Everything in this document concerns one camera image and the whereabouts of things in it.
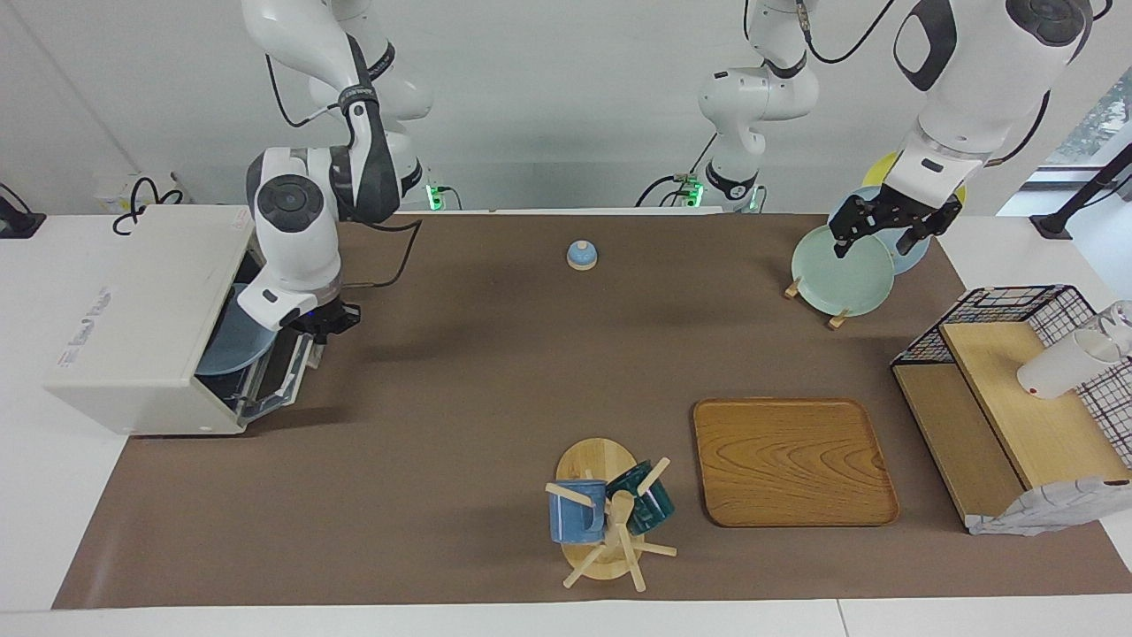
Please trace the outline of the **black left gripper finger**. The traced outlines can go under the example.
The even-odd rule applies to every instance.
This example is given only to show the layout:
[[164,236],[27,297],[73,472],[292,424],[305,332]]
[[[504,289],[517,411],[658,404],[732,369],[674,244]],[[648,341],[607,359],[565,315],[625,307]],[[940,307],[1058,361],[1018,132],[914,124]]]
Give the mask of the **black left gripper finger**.
[[844,255],[852,249],[854,242],[861,235],[866,235],[869,210],[866,204],[841,204],[837,214],[831,218],[831,233],[834,236],[834,253],[837,258],[844,258]]
[[909,253],[914,246],[931,235],[942,235],[962,210],[962,203],[945,203],[941,209],[926,217],[914,217],[911,225],[898,240],[898,253]]

